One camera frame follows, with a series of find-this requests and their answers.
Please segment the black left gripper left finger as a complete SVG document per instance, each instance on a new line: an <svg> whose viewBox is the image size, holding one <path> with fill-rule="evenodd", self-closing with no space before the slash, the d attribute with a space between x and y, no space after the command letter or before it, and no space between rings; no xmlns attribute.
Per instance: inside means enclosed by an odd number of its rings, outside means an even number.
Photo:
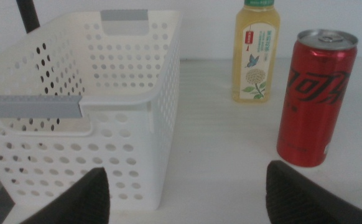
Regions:
<svg viewBox="0 0 362 224"><path fill-rule="evenodd" d="M110 198L104 168L90 170L47 206L24 220L30 224L107 224Z"/></svg>

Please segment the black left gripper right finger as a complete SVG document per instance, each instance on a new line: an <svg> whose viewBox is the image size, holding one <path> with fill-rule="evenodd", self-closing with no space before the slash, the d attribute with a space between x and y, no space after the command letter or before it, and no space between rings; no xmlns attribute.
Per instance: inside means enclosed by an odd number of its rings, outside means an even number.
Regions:
<svg viewBox="0 0 362 224"><path fill-rule="evenodd" d="M271 223L362 223L362 209L282 161L271 161L267 167L266 209Z"/></svg>

